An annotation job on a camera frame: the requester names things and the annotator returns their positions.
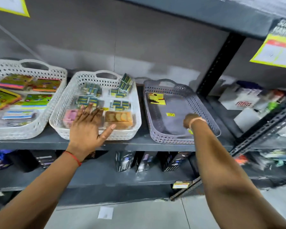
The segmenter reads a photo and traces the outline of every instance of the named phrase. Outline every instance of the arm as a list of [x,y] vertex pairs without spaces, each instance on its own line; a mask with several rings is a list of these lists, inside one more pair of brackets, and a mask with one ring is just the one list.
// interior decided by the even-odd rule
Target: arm
[[[101,146],[115,128],[112,125],[99,135],[103,111],[96,109],[90,113],[91,107],[90,105],[85,110],[82,108],[78,111],[70,130],[67,151],[79,161],[83,161],[95,148]],[[63,153],[0,211],[0,229],[23,229],[29,226],[43,211],[58,201],[77,168],[78,163],[72,155]]]
[[208,206],[220,228],[286,228],[286,220],[196,114],[184,126],[194,134],[196,157]]

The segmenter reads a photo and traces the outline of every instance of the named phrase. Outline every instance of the person's right hand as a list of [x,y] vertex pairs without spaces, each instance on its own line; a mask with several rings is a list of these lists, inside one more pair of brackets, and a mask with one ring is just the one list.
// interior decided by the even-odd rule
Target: person's right hand
[[91,112],[92,105],[77,112],[77,116],[70,129],[70,143],[66,149],[81,162],[95,149],[101,146],[111,135],[116,125],[111,125],[99,135],[103,110],[99,108]]
[[183,120],[183,127],[191,128],[191,124],[195,121],[195,119],[199,119],[199,120],[206,122],[206,120],[200,117],[198,114],[189,113],[185,116],[185,119]]

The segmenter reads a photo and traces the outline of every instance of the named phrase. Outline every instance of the pink package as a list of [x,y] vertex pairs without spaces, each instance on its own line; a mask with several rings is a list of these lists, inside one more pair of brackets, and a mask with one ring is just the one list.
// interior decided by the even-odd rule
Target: pink package
[[66,128],[70,128],[77,115],[77,109],[68,109],[62,120]]

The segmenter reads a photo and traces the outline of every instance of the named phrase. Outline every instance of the white paper on floor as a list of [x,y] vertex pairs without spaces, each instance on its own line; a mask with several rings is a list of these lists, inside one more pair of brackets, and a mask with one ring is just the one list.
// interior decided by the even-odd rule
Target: white paper on floor
[[101,206],[98,219],[112,219],[113,207]]

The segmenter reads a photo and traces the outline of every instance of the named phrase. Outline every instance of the person's left hand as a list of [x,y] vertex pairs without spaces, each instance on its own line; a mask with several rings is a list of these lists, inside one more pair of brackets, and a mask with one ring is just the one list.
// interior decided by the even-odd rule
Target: person's left hand
[[91,112],[92,104],[78,111],[70,129],[70,143],[66,149],[81,162],[95,149],[101,146],[111,135],[116,125],[111,125],[99,135],[103,110],[99,108]]

